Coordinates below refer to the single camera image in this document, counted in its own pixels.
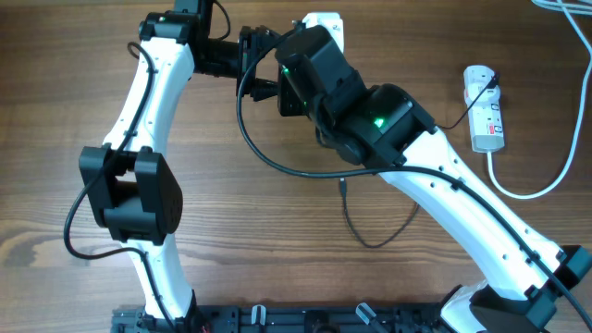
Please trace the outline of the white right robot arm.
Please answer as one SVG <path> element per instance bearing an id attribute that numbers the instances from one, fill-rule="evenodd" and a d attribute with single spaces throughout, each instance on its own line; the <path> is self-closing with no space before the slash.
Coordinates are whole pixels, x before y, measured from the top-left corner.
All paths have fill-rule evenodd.
<path id="1" fill-rule="evenodd" d="M 590 253 L 528 226 L 462 161 L 435 120 L 402 88 L 365 86 L 322 26 L 277 47 L 280 87 L 327 145 L 422 206 L 470 255 L 483 280 L 441 308 L 457 332 L 540 332 L 555 302 L 590 271 Z"/>

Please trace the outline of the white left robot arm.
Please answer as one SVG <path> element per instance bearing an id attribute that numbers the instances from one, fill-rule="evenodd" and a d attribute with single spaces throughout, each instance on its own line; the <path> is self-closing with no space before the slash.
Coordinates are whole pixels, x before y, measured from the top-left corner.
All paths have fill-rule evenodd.
<path id="1" fill-rule="evenodd" d="M 245 27 L 233 43 L 210 35 L 214 1 L 178 1 L 164 13 L 150 13 L 139 39 L 128 44 L 138 61 L 117 123 L 99 147 L 85 147 L 79 159 L 84 183 L 64 226 L 68 252 L 80 259 L 71 226 L 84 198 L 96 224 L 119 243 L 114 254 L 128 253 L 145 297 L 135 311 L 114 315 L 115 332 L 202 332 L 202 318 L 179 260 L 175 232 L 183 194 L 166 161 L 167 143 L 179 98 L 195 73 L 234 78 L 257 99 L 271 97 L 277 84 L 247 69 L 278 38 L 265 26 Z"/>

